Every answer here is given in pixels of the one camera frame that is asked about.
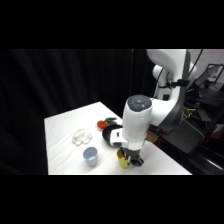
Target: cable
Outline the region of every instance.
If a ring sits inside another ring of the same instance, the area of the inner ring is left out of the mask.
[[[204,49],[201,49],[201,52],[200,52],[200,54],[198,55],[198,58],[197,58],[196,62],[194,63],[194,66],[193,66],[193,68],[191,69],[191,71],[190,71],[188,77],[191,75],[192,71],[194,70],[194,67],[195,67],[196,64],[198,63],[198,60],[199,60],[199,58],[201,57],[201,54],[202,54],[203,51],[204,51]]]
[[[164,70],[164,68],[161,70],[161,72],[160,72],[160,74],[159,74],[159,76],[158,76],[158,78],[157,78],[157,80],[156,80],[155,87],[154,87],[154,89],[153,89],[153,91],[152,91],[152,93],[151,93],[151,96],[150,96],[150,97],[154,97],[154,96],[153,96],[153,94],[154,94],[154,92],[155,92],[155,90],[156,90],[157,83],[158,83],[158,81],[159,81],[159,78],[160,78],[160,76],[161,76],[161,74],[162,74],[163,70]]]

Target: blue cup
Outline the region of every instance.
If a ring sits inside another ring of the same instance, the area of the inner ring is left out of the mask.
[[[98,162],[98,153],[97,149],[94,147],[90,147],[86,149],[83,153],[83,157],[89,166],[94,167]]]

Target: white table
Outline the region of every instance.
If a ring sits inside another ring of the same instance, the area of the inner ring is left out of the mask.
[[[50,175],[190,175],[182,166],[150,142],[145,142],[141,151],[142,167],[122,169],[118,164],[117,149],[107,145],[96,123],[107,117],[122,119],[102,103],[95,103],[67,113],[45,119],[48,171]],[[88,129],[93,139],[88,145],[76,146],[73,134],[80,129]],[[91,168],[83,159],[88,147],[98,150],[98,164]]]

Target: black curtain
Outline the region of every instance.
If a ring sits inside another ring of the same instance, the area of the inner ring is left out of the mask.
[[[0,173],[47,174],[44,118],[98,101],[122,117],[152,66],[145,49],[0,50]]]

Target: red object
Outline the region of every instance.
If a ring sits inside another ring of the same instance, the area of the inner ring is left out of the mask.
[[[104,130],[107,127],[107,123],[104,121],[99,121],[97,122],[97,126],[98,128],[100,128],[101,130]]]

